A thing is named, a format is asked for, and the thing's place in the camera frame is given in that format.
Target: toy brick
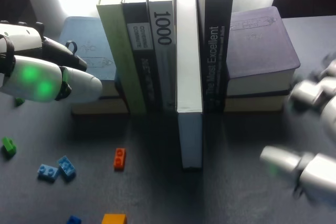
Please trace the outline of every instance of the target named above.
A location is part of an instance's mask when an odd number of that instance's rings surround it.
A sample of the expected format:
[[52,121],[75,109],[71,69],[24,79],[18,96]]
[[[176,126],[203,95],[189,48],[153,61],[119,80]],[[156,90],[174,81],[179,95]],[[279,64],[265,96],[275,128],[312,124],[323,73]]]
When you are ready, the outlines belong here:
[[81,224],[81,223],[82,223],[81,219],[73,215],[71,215],[69,220],[67,221],[67,224]]
[[54,182],[59,174],[59,169],[42,164],[37,171],[38,178]]
[[127,224],[126,215],[104,215],[101,224]]
[[2,139],[2,143],[5,146],[6,152],[13,156],[16,153],[16,145],[14,144],[13,140],[9,137],[4,137]]
[[62,174],[64,175],[64,178],[67,181],[72,180],[76,176],[76,169],[74,168],[72,163],[69,161],[67,156],[62,157],[58,161],[58,164],[59,164]]
[[20,105],[22,105],[26,100],[22,99],[22,98],[15,98],[15,106],[19,107]]
[[115,151],[116,155],[114,156],[114,169],[123,170],[125,167],[125,158],[126,158],[126,150],[123,148],[117,148]]

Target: red lego brick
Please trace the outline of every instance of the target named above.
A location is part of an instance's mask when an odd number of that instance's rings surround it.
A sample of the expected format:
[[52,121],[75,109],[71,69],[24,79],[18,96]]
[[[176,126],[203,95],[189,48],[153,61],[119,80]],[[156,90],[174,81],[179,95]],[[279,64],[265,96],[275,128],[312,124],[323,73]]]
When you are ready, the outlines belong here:
[[125,158],[126,158],[126,150],[123,148],[117,148],[115,151],[116,155],[114,157],[114,169],[123,170],[125,167]]

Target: green light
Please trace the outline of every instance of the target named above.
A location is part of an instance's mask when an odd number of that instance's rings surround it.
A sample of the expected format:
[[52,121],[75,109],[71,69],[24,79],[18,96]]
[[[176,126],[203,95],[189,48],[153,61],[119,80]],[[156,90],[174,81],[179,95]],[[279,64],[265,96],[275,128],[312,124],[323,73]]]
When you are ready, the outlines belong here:
[[36,67],[28,66],[22,71],[22,79],[26,82],[34,82],[38,79],[40,71]]
[[278,169],[277,166],[269,164],[268,165],[268,172],[270,173],[270,175],[272,177],[276,177],[279,173],[279,169]]
[[37,87],[37,94],[39,97],[47,97],[53,94],[54,85],[51,82],[41,82]]

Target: black table surface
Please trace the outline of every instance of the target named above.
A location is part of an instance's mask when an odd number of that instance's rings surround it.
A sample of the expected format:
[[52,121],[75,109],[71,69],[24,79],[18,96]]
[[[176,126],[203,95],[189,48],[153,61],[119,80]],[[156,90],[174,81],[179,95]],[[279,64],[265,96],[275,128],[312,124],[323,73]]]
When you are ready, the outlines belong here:
[[[284,20],[307,75],[333,50],[336,16]],[[205,118],[202,172],[181,169],[174,116],[73,118],[60,102],[26,101],[15,108],[0,94],[0,132],[16,155],[0,155],[0,223],[101,223],[106,213],[130,223],[335,223],[336,209],[295,200],[285,181],[259,161],[265,145],[336,157],[336,142],[312,113],[212,115]],[[113,170],[115,148],[127,150],[125,170]],[[54,184],[37,179],[40,164],[67,155],[77,177]]]

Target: dark blue lego brick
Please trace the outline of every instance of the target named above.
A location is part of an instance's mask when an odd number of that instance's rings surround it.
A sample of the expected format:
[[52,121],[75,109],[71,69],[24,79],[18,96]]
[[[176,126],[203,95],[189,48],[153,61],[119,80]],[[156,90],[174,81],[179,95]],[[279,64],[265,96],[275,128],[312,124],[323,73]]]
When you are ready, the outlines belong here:
[[59,174],[59,169],[49,166],[49,165],[40,165],[40,168],[37,171],[38,178],[54,182]]
[[67,224],[81,224],[81,219],[77,218],[76,216],[71,215]]
[[69,181],[69,180],[71,180],[75,177],[76,169],[74,168],[72,163],[69,161],[67,156],[62,157],[58,161],[58,164],[59,164],[61,172],[63,173],[63,175],[64,175],[64,177],[67,181]]

